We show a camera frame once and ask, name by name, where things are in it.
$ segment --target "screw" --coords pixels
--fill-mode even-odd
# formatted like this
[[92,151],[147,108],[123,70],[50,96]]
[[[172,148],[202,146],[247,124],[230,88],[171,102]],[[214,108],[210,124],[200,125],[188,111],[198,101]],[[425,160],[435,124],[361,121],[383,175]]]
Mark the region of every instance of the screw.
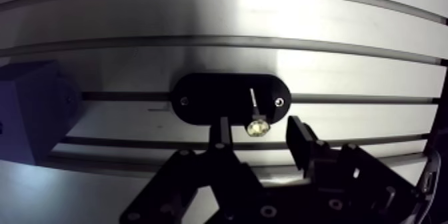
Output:
[[260,214],[264,218],[273,218],[277,215],[277,209],[270,205],[262,206]]
[[331,199],[331,200],[329,200],[329,201],[328,201],[328,205],[329,205],[332,209],[337,210],[337,211],[342,210],[342,207],[344,206],[344,204],[342,203],[342,201],[341,201],[341,200],[338,200],[338,199]]
[[247,127],[246,132],[250,137],[261,137],[264,136],[271,126],[262,119],[257,119],[252,121]]
[[275,100],[276,107],[282,107],[284,104],[285,104],[285,101],[282,98],[276,98],[276,100]]
[[188,98],[187,97],[182,97],[181,98],[181,105],[188,105]]
[[140,219],[140,214],[139,213],[130,213],[127,215],[127,219],[130,221],[136,221],[136,220]]
[[182,156],[187,156],[188,154],[190,154],[190,151],[188,151],[188,150],[181,150],[179,153],[180,153]]
[[216,143],[216,144],[215,144],[215,147],[216,147],[217,149],[223,149],[225,146],[224,146],[224,144],[222,144],[222,143]]

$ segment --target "black oval bracket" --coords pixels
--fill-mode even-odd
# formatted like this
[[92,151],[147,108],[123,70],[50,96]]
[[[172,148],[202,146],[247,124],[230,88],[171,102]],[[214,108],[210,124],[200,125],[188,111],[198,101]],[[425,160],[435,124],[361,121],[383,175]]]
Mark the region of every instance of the black oval bracket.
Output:
[[193,125],[228,117],[231,125],[247,126],[259,117],[268,124],[281,120],[291,94],[273,75],[192,73],[177,82],[170,101],[176,115]]

